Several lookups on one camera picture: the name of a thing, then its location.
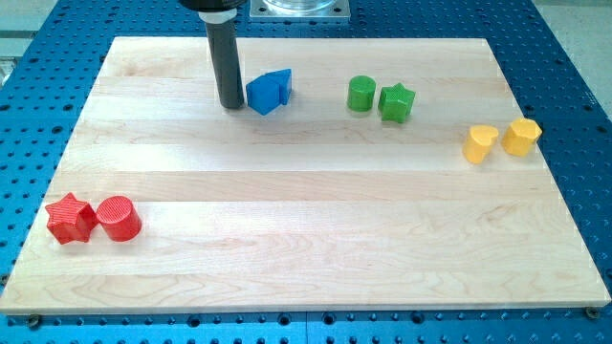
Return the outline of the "black robot arm end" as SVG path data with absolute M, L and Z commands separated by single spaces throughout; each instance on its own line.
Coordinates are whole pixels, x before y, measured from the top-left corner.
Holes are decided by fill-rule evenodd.
M 191 11 L 219 12 L 235 10 L 247 0 L 178 0 L 178 2 Z

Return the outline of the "clear robot base plate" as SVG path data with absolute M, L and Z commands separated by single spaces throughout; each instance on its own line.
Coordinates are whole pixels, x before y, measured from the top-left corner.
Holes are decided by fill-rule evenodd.
M 250 19 L 261 22 L 338 20 L 351 17 L 349 0 L 251 0 Z

